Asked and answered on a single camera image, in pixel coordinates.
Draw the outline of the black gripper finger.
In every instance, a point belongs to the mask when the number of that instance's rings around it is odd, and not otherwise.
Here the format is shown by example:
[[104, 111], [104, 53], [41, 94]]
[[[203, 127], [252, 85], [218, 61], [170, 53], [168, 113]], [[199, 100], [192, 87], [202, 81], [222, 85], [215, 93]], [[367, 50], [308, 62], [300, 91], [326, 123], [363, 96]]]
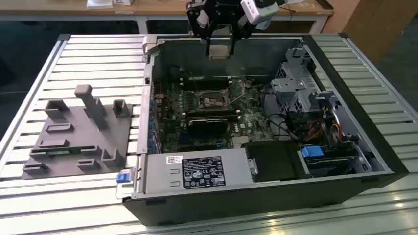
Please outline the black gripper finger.
[[254, 31], [254, 25], [250, 22], [244, 22], [239, 25], [238, 22], [231, 23], [231, 44], [230, 44], [230, 55], [234, 55], [235, 44], [240, 39], [248, 39]]
[[194, 36], [206, 41], [206, 57], [210, 55], [210, 45], [211, 45], [211, 36], [212, 36], [212, 27], [211, 24], [202, 28], [198, 23], [191, 23], [191, 29]]

